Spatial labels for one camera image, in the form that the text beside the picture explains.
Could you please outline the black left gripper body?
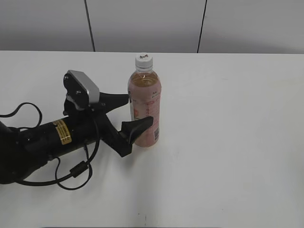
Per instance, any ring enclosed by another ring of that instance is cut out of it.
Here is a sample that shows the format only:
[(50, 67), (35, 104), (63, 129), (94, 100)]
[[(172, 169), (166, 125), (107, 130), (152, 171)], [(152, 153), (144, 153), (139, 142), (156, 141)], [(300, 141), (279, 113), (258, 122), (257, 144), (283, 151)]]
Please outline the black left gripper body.
[(71, 150), (78, 149), (85, 143), (103, 141), (121, 157), (131, 154), (132, 145), (112, 125), (107, 113), (99, 108), (99, 102), (80, 111), (66, 99), (63, 114), (65, 116), (63, 120), (72, 138), (68, 146)]

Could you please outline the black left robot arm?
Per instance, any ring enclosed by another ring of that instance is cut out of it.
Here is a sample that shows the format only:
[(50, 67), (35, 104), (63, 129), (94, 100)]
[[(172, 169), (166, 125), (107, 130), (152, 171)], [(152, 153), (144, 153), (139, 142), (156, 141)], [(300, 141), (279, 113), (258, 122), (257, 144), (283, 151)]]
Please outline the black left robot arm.
[[(121, 157), (132, 152), (133, 143), (153, 124), (153, 117), (122, 122), (117, 130), (107, 114), (128, 104), (127, 94), (101, 93), (99, 102), (77, 109), (75, 102), (67, 97), (64, 102), (64, 118), (46, 124), (38, 122), (35, 127), (0, 126), (0, 182), (18, 183), (25, 186), (50, 186), (75, 178), (85, 171), (92, 173), (92, 160), (97, 155), (100, 142), (106, 143)], [(73, 167), (63, 177), (44, 182), (27, 181), (28, 176), (53, 159), (79, 148), (95, 145), (86, 159)]]

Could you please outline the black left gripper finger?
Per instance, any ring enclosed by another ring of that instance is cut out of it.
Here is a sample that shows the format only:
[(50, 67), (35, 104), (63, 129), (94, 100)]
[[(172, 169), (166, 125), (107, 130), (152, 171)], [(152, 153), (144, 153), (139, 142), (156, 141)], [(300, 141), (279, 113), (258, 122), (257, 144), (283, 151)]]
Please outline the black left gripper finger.
[(143, 119), (122, 122), (119, 134), (132, 145), (147, 129), (153, 124), (153, 117), (148, 116)]
[(128, 94), (107, 94), (100, 93), (99, 96), (99, 108), (105, 113), (108, 113), (114, 109), (122, 107), (129, 103)]

